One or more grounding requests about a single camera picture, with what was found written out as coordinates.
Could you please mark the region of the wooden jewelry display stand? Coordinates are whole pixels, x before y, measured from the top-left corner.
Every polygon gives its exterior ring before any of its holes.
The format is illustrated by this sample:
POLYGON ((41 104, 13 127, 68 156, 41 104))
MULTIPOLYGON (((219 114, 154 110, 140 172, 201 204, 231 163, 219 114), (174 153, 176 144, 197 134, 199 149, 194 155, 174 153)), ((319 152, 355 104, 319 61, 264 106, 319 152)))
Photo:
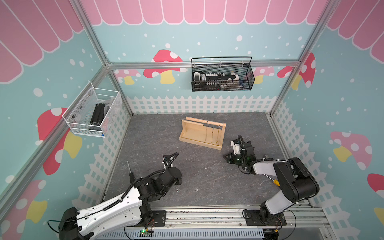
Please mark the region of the wooden jewelry display stand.
POLYGON ((181 142, 215 150, 223 147, 226 123, 185 117, 182 128, 179 137, 181 142))

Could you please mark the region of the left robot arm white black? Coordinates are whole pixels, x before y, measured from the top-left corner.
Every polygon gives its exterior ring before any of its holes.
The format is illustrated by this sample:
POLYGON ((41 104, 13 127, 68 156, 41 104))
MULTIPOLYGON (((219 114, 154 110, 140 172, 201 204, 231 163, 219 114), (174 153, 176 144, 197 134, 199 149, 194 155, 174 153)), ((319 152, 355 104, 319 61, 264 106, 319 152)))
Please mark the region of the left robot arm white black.
POLYGON ((94 240, 123 227, 154 224, 150 203, 182 183, 181 171, 173 167, 179 153, 163 156, 164 167, 146 177, 132 179, 122 194, 82 210, 67 209, 53 231, 61 240, 94 240))

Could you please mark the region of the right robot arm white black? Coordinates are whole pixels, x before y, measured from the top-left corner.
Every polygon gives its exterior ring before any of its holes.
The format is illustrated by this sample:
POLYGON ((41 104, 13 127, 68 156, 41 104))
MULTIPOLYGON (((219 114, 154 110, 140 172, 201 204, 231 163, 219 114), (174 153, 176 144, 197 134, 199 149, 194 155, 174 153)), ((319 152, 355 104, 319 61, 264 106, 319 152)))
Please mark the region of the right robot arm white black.
POLYGON ((231 141, 231 146, 233 151, 224 156, 228 164, 238 166, 246 175, 273 176, 279 183, 280 190, 260 205, 260 215, 264 221, 277 217, 295 203, 319 193, 318 182, 299 158, 257 159, 252 142, 245 142, 240 135, 231 141))

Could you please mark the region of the orange black screwdriver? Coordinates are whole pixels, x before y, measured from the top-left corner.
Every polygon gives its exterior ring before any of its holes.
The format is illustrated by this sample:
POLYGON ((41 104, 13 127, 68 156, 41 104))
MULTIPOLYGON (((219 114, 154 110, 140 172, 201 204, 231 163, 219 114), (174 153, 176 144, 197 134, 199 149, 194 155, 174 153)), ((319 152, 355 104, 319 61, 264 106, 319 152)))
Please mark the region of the orange black screwdriver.
POLYGON ((128 171, 129 171, 130 183, 132 184, 132 183, 136 180, 136 178, 135 178, 134 173, 133 173, 132 170, 131 170, 129 161, 126 161, 126 163, 127 163, 127 167, 128 167, 128 171))

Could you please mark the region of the green lit circuit board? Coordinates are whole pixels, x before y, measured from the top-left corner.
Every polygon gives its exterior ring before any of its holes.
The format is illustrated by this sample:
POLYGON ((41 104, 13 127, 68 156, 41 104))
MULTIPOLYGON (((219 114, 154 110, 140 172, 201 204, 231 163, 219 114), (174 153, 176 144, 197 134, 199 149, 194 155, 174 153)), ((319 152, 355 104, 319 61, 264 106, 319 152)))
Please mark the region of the green lit circuit board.
POLYGON ((140 235, 139 237, 140 238, 152 238, 154 235, 154 231, 153 230, 149 230, 149 229, 142 229, 140 231, 140 235))

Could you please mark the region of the white device in black basket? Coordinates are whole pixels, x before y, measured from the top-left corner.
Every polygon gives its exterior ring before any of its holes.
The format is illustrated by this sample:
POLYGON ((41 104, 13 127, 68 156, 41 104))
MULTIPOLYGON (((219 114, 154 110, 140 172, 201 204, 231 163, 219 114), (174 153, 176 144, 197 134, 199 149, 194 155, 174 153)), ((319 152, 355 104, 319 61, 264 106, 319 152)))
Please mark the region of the white device in black basket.
POLYGON ((193 85, 196 87, 203 87, 206 85, 206 74, 203 72, 194 72, 193 85))

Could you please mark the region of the black extrusion pieces in basket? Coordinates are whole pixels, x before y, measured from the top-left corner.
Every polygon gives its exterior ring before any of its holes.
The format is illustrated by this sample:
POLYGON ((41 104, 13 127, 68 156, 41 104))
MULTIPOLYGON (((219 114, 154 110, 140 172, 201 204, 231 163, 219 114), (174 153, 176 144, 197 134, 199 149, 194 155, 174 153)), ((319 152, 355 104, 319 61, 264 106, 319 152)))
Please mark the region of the black extrusion pieces in basket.
POLYGON ((90 132, 101 132, 101 124, 105 118, 106 110, 105 110, 106 104, 100 103, 96 104, 93 115, 90 120, 90 132))

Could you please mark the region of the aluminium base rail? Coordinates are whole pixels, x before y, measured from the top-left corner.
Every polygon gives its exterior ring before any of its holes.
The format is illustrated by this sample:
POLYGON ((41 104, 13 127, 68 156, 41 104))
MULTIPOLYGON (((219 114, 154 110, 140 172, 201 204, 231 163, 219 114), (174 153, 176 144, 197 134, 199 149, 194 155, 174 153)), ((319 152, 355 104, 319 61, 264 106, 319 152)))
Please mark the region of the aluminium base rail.
POLYGON ((155 208, 155 222, 147 227, 123 227, 100 240, 335 240, 321 208, 301 201, 273 221, 261 221, 259 206, 226 205, 155 208), (154 231, 140 238, 140 231, 154 231))

